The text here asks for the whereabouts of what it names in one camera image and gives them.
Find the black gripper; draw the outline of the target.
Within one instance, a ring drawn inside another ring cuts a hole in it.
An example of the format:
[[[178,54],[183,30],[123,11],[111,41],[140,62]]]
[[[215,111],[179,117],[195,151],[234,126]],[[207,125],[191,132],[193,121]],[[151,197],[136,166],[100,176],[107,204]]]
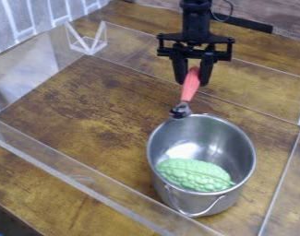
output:
[[[171,59],[177,83],[183,83],[187,74],[187,59],[201,59],[199,85],[209,84],[213,64],[217,61],[229,61],[231,58],[231,37],[210,33],[213,0],[181,0],[182,31],[156,35],[159,56]]]

